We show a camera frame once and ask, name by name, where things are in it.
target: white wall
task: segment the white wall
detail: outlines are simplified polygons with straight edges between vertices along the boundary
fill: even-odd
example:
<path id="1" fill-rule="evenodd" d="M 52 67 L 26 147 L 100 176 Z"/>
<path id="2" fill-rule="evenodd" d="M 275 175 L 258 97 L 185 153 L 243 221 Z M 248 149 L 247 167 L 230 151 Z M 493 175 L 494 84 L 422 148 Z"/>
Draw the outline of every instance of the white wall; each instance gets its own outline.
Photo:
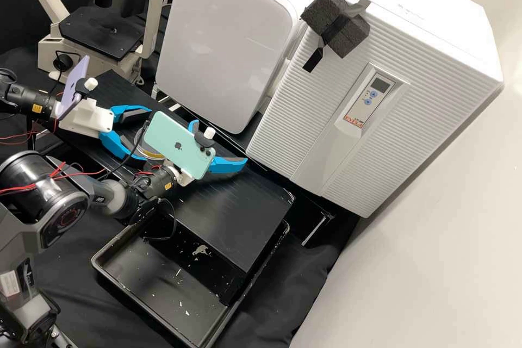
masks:
<path id="1" fill-rule="evenodd" d="M 522 346 L 522 0 L 474 1 L 505 90 L 345 249 L 292 348 Z"/>

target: orange label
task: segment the orange label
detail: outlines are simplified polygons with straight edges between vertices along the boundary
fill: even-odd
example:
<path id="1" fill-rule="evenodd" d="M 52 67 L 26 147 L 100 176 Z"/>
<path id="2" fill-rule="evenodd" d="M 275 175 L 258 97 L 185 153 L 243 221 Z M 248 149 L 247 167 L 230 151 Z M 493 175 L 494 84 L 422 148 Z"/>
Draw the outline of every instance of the orange label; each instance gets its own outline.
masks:
<path id="1" fill-rule="evenodd" d="M 33 103 L 33 112 L 34 112 L 34 113 L 41 114 L 43 108 L 44 108 L 43 106 L 41 106 L 41 105 L 37 105 L 37 104 Z"/>
<path id="2" fill-rule="evenodd" d="M 344 120 L 348 121 L 350 124 L 354 124 L 358 128 L 362 128 L 364 125 L 364 122 L 360 122 L 359 120 L 353 119 L 352 117 L 348 116 L 348 114 L 344 116 Z"/>

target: white mini fridge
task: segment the white mini fridge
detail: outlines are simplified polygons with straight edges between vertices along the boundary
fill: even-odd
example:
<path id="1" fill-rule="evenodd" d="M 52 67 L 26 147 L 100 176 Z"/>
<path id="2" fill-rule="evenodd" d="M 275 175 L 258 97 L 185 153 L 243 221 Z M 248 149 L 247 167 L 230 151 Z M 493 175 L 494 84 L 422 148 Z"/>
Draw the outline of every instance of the white mini fridge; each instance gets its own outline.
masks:
<path id="1" fill-rule="evenodd" d="M 173 0 L 156 75 L 159 90 L 240 133 L 302 38 L 313 0 Z"/>
<path id="2" fill-rule="evenodd" d="M 370 1 L 368 38 L 344 59 L 326 47 L 311 73 L 306 31 L 246 150 L 364 218 L 503 86 L 480 5 Z"/>

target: ribbed white panel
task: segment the ribbed white panel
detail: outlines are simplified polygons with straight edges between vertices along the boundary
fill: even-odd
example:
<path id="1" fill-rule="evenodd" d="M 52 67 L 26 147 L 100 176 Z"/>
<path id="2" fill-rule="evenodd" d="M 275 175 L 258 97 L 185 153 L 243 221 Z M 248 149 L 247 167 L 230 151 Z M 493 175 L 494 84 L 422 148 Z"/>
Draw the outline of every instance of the ribbed white panel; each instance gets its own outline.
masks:
<path id="1" fill-rule="evenodd" d="M 247 154 L 291 178 L 368 62 L 411 87 L 325 183 L 325 198 L 369 216 L 501 83 L 368 16 L 370 36 L 344 59 L 309 29 L 281 79 Z"/>

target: mint green iphone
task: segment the mint green iphone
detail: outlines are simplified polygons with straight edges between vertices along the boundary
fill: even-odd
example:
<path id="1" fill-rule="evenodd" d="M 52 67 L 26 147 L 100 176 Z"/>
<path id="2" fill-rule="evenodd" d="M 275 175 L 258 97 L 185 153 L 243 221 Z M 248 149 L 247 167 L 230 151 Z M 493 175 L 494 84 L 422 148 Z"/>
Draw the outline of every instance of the mint green iphone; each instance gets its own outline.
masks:
<path id="1" fill-rule="evenodd" d="M 194 179 L 201 179 L 207 172 L 216 150 L 196 143 L 194 135 L 176 120 L 157 111 L 152 118 L 145 141 Z"/>

